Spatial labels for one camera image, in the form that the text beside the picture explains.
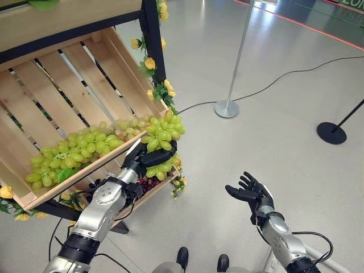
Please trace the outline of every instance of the silver pole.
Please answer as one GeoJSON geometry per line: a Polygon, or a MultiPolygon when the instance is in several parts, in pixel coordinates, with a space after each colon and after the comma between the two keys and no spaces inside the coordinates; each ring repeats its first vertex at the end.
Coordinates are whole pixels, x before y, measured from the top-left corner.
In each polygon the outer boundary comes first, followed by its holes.
{"type": "Polygon", "coordinates": [[[223,117],[223,118],[233,118],[239,113],[239,106],[237,105],[237,103],[235,103],[234,101],[231,101],[230,99],[231,99],[231,94],[234,89],[235,78],[237,76],[238,69],[239,69],[241,53],[243,51],[246,34],[248,32],[249,21],[250,21],[251,13],[253,11],[254,2],[255,2],[254,0],[250,0],[250,3],[249,3],[248,14],[247,14],[246,20],[245,20],[243,36],[241,37],[238,58],[237,58],[237,62],[235,63],[233,79],[231,81],[229,95],[227,96],[226,101],[218,101],[214,106],[214,110],[215,110],[216,114],[218,114],[220,117],[223,117]]]}

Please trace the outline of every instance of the black cable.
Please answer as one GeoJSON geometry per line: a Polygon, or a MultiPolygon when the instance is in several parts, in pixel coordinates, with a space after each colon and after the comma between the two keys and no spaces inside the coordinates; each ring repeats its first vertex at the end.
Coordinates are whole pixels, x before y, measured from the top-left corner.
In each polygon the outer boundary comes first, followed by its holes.
{"type": "Polygon", "coordinates": [[[129,211],[129,213],[127,215],[125,215],[124,217],[122,218],[119,218],[119,219],[115,219],[114,221],[119,221],[119,220],[123,220],[125,219],[126,217],[128,217],[132,212],[133,212],[133,209],[134,209],[134,205],[135,205],[135,201],[137,200],[137,198],[134,198],[133,200],[133,204],[131,205],[131,210],[129,211]]]}
{"type": "Polygon", "coordinates": [[[59,224],[61,223],[61,221],[63,220],[63,218],[59,219],[54,231],[52,232],[52,236],[51,239],[49,240],[49,245],[48,245],[48,262],[51,261],[51,245],[52,245],[52,241],[53,241],[53,237],[55,236],[56,230],[59,226],[59,224]]]}
{"type": "Polygon", "coordinates": [[[327,241],[327,243],[328,243],[328,244],[329,244],[329,246],[330,246],[330,250],[329,250],[329,252],[327,253],[327,255],[326,255],[326,253],[325,253],[325,254],[324,254],[323,256],[321,256],[318,260],[313,261],[315,264],[317,264],[317,263],[321,263],[321,262],[323,262],[323,261],[325,261],[325,260],[329,259],[329,258],[331,257],[331,255],[333,254],[333,252],[334,252],[334,246],[333,246],[333,244],[331,243],[331,241],[329,240],[329,238],[328,238],[328,237],[326,237],[326,236],[324,236],[324,235],[322,235],[321,233],[313,232],[313,231],[296,231],[296,232],[292,232],[292,234],[296,234],[296,235],[302,235],[302,234],[315,235],[315,236],[319,236],[319,237],[321,237],[322,239],[324,239],[325,241],[327,241]]]}
{"type": "Polygon", "coordinates": [[[107,258],[109,258],[110,260],[112,260],[114,263],[116,263],[118,266],[120,266],[122,269],[124,269],[127,273],[131,273],[125,266],[123,266],[121,263],[119,263],[117,260],[115,260],[114,258],[108,256],[107,254],[105,253],[99,253],[99,254],[96,254],[96,256],[105,256],[107,258]]]}
{"type": "MultiPolygon", "coordinates": [[[[261,93],[261,92],[265,91],[266,89],[268,89],[269,87],[271,87],[273,84],[275,84],[278,80],[280,80],[282,77],[284,77],[285,75],[288,75],[288,74],[290,74],[290,73],[294,73],[294,72],[307,72],[307,71],[312,71],[312,70],[314,70],[314,69],[317,69],[317,68],[319,68],[319,67],[321,67],[321,66],[323,66],[323,65],[326,65],[326,64],[332,63],[332,62],[334,62],[334,61],[346,60],[346,59],[359,59],[359,58],[364,58],[364,56],[358,56],[358,57],[343,57],[343,58],[338,58],[338,59],[334,59],[334,60],[331,60],[331,61],[327,61],[327,62],[325,62],[325,63],[323,63],[323,64],[320,64],[320,65],[318,65],[318,66],[316,66],[316,67],[314,67],[314,68],[310,68],[310,69],[303,69],[303,70],[293,70],[293,71],[289,71],[289,72],[287,72],[287,73],[285,73],[285,74],[283,74],[283,75],[279,76],[278,78],[276,78],[276,79],[275,79],[275,80],[274,80],[271,84],[269,84],[268,86],[266,86],[266,87],[265,87],[265,88],[263,88],[262,90],[257,91],[257,92],[252,93],[252,94],[249,94],[249,95],[246,95],[246,96],[243,96],[243,97],[240,97],[240,98],[236,98],[236,99],[234,99],[233,101],[238,101],[238,100],[242,100],[243,98],[249,98],[249,97],[251,97],[251,96],[257,95],[257,94],[259,94],[259,93],[261,93]]],[[[185,111],[186,111],[186,110],[188,110],[188,109],[193,108],[193,107],[196,107],[196,106],[199,106],[199,105],[203,105],[203,104],[214,104],[214,103],[216,103],[216,101],[206,101],[206,102],[200,102],[199,104],[191,105],[191,106],[189,106],[189,107],[187,107],[187,108],[185,108],[185,109],[183,109],[183,110],[179,111],[179,112],[178,112],[178,115],[179,115],[179,114],[181,114],[181,113],[183,113],[183,112],[185,112],[185,111]]]]}

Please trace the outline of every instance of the robotic arm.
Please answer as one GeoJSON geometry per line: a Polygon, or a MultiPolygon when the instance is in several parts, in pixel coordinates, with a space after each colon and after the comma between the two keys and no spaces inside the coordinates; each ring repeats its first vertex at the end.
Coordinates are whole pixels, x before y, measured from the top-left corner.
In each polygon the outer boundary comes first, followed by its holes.
{"type": "Polygon", "coordinates": [[[59,254],[54,256],[44,273],[87,273],[100,243],[111,229],[114,219],[124,207],[127,196],[140,198],[142,188],[137,181],[146,168],[158,165],[174,156],[172,150],[157,150],[147,154],[146,144],[138,140],[128,150],[121,172],[107,177],[93,194],[92,202],[82,211],[59,254]]]}
{"type": "Polygon", "coordinates": [[[274,211],[273,197],[269,190],[249,173],[244,172],[239,182],[241,188],[225,186],[229,195],[249,203],[251,223],[262,231],[263,238],[273,249],[277,260],[288,273],[320,273],[311,261],[306,249],[284,222],[284,217],[274,211]]]}

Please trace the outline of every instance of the black shoe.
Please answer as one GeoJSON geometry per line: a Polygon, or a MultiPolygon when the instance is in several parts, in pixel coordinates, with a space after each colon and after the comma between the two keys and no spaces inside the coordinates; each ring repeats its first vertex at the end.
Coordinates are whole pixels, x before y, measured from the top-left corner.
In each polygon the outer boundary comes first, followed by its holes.
{"type": "Polygon", "coordinates": [[[177,263],[179,263],[183,270],[186,270],[188,263],[188,249],[186,247],[181,247],[177,254],[177,263]]]}
{"type": "Polygon", "coordinates": [[[218,257],[217,272],[226,272],[229,268],[229,257],[226,254],[221,254],[218,257]]]}

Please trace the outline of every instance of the wooden crate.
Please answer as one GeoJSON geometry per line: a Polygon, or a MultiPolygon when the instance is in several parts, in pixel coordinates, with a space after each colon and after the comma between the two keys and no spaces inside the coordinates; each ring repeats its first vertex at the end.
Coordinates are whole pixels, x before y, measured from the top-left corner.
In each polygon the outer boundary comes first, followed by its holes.
{"type": "MultiPolygon", "coordinates": [[[[86,127],[78,113],[89,125],[99,124],[100,121],[111,124],[114,119],[131,119],[145,114],[160,117],[167,107],[163,101],[148,99],[146,90],[150,88],[151,84],[138,71],[135,60],[114,28],[52,45],[1,64],[1,186],[11,186],[14,199],[25,210],[29,210],[54,198],[76,183],[76,188],[82,188],[89,183],[88,178],[94,180],[104,177],[108,171],[117,172],[123,161],[123,156],[119,155],[142,137],[145,131],[54,188],[33,192],[31,185],[23,180],[31,171],[29,158],[39,154],[36,145],[54,146],[67,134],[86,127]],[[93,57],[122,98],[96,66],[93,57]],[[65,59],[68,59],[77,73],[74,73],[65,59]],[[55,84],[71,101],[73,107],[62,97],[55,84]],[[52,121],[46,118],[32,99],[41,104],[52,121]],[[5,109],[14,115],[23,130],[5,109]]],[[[153,193],[146,195],[144,201],[152,195],[153,193]]]]}

